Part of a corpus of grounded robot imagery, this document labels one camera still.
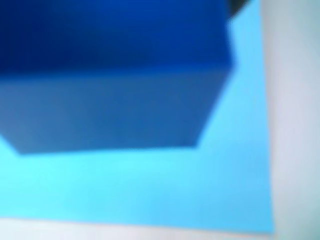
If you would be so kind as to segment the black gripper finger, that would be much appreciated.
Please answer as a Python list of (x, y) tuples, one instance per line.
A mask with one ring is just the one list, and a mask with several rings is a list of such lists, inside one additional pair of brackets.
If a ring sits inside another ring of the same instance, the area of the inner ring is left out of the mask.
[(227, 0), (229, 19), (236, 17), (251, 0)]

